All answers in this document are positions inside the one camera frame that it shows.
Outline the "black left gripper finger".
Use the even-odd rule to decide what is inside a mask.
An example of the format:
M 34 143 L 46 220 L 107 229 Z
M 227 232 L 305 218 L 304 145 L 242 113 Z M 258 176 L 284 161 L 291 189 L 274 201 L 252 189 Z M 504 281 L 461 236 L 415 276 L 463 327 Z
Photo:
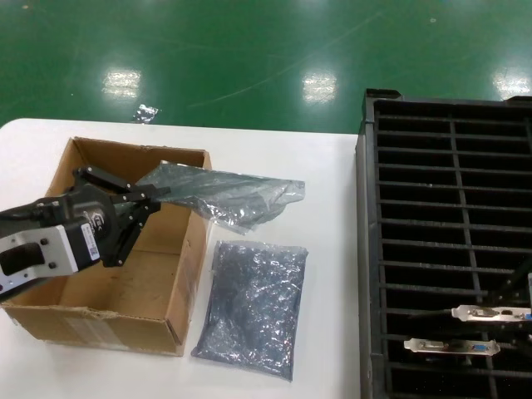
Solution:
M 112 204 L 158 200 L 170 193 L 170 187 L 136 185 L 95 166 L 74 169 L 73 176 L 76 184 L 87 183 L 103 190 L 110 197 Z
M 122 206 L 117 210 L 117 237 L 110 243 L 108 249 L 101 256 L 103 265 L 107 268 L 121 267 L 126 262 L 148 218 L 160 211 L 159 202 L 148 201 L 141 204 Z

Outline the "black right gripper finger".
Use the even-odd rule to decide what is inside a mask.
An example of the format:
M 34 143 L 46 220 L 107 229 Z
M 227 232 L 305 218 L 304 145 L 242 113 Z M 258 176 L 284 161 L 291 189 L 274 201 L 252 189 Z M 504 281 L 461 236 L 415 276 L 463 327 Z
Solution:
M 525 298 L 525 280 L 531 272 L 531 257 L 528 257 L 511 275 L 509 275 L 496 294 L 497 300 L 523 300 Z

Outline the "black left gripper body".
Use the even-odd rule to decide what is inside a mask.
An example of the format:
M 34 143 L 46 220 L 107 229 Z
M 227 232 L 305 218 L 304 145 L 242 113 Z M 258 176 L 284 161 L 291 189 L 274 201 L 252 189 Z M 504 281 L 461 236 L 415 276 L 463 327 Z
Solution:
M 36 202 L 36 271 L 78 273 L 99 262 L 117 237 L 116 210 L 94 185 Z

